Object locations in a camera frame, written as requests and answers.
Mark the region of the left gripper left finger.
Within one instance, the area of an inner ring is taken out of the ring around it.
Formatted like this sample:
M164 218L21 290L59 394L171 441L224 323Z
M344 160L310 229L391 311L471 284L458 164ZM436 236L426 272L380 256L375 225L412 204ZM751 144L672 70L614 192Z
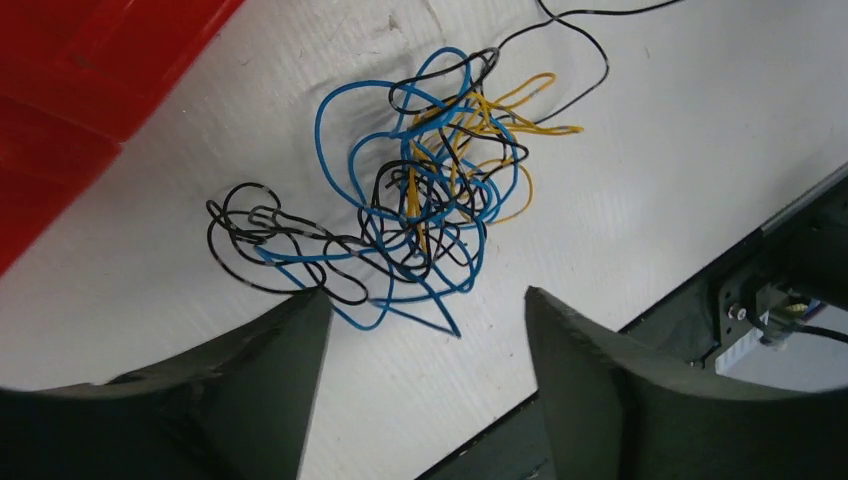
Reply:
M329 340L323 293L102 385L1 392L5 479L295 479Z

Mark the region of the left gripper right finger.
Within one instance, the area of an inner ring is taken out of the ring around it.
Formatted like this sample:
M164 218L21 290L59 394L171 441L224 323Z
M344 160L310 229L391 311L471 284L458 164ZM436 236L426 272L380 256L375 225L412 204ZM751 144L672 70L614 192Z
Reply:
M547 291L527 339L562 479L843 479L847 392L804 393L693 368Z

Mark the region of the red two-compartment plastic bin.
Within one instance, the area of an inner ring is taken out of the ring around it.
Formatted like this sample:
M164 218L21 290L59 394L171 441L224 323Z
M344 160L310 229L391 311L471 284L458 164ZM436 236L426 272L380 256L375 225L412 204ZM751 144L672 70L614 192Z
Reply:
M235 1L1 5L1 265L111 165Z

